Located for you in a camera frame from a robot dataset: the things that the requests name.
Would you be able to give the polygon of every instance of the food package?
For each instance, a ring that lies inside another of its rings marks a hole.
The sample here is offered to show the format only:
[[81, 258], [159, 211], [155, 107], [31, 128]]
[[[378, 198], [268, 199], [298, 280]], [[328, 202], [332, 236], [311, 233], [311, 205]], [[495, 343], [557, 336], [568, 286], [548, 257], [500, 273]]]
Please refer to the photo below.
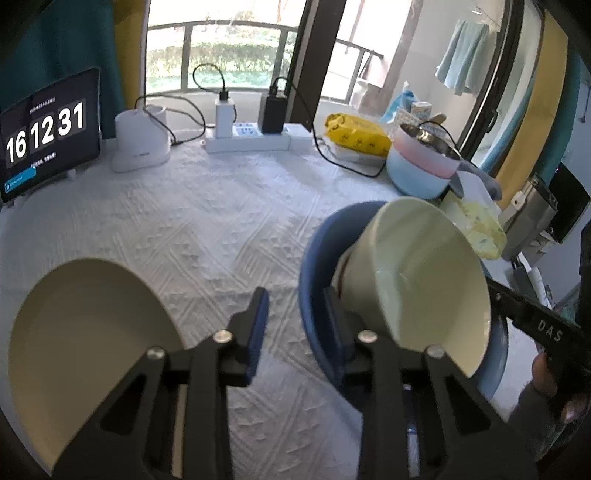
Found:
[[448, 192], [440, 209], [464, 234], [480, 258], [496, 260], [507, 244], [507, 237], [498, 221], [499, 209], [491, 200], [479, 177], [458, 172], [464, 198]]
[[392, 145], [384, 129], [358, 116], [333, 113], [326, 118], [326, 136], [335, 144], [386, 158]]

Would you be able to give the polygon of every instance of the yellow curtain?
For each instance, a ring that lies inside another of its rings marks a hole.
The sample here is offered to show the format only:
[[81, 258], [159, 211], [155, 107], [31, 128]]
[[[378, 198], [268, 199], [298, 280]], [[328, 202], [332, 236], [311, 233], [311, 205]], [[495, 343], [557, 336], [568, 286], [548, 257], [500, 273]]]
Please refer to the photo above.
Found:
[[121, 71], [121, 82], [125, 106], [134, 107], [135, 99], [141, 94], [140, 71], [142, 52], [142, 28], [146, 3], [150, 0], [113, 0], [115, 23], [115, 47], [117, 62]]
[[563, 90], [567, 52], [566, 34], [546, 11], [531, 99], [513, 146], [496, 176], [503, 190], [503, 198], [498, 202], [502, 209], [509, 206], [531, 175], [550, 134]]

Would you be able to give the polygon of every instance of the blue bowl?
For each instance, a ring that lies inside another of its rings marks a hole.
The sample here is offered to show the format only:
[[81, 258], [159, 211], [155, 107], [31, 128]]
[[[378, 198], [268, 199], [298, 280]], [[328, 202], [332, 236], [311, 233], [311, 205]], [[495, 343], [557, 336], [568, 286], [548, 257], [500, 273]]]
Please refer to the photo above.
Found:
[[[353, 406], [360, 408], [366, 393], [343, 388], [335, 373], [335, 339], [329, 328], [323, 290], [330, 286], [340, 256], [360, 237], [366, 225], [386, 202], [350, 205], [328, 217], [318, 228], [304, 253], [298, 288], [300, 314], [306, 336], [318, 365]], [[484, 273], [490, 277], [483, 265]], [[492, 312], [491, 334], [482, 363], [472, 377], [479, 391], [490, 400], [505, 371], [509, 335], [506, 318]]]

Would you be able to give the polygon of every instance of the white bowl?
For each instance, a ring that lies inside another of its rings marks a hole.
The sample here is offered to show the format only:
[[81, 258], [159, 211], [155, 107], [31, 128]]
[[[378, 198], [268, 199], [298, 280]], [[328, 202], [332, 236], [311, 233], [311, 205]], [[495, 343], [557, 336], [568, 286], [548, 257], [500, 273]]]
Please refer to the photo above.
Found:
[[417, 167], [391, 147], [386, 160], [390, 179], [401, 192], [424, 200], [439, 197], [449, 185], [449, 179], [441, 179]]
[[384, 205], [340, 286], [347, 309], [403, 348], [439, 343], [467, 376], [480, 365], [491, 329], [486, 279], [468, 240], [429, 203], [406, 197]]
[[14, 324], [8, 366], [18, 417], [47, 469], [154, 345], [183, 348], [156, 295], [126, 268], [77, 260], [35, 285]]

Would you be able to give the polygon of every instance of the yellow package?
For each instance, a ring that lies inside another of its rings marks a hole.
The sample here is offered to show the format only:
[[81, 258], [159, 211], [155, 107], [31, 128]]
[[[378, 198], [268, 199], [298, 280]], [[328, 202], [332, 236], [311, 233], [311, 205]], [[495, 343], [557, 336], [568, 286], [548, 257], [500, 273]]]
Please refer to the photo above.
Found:
[[496, 260], [507, 245], [507, 236], [490, 210], [477, 202], [460, 200], [449, 192], [440, 209], [464, 234], [480, 258]]
[[346, 113], [326, 117], [326, 136], [341, 147], [386, 158], [392, 141], [381, 126]]

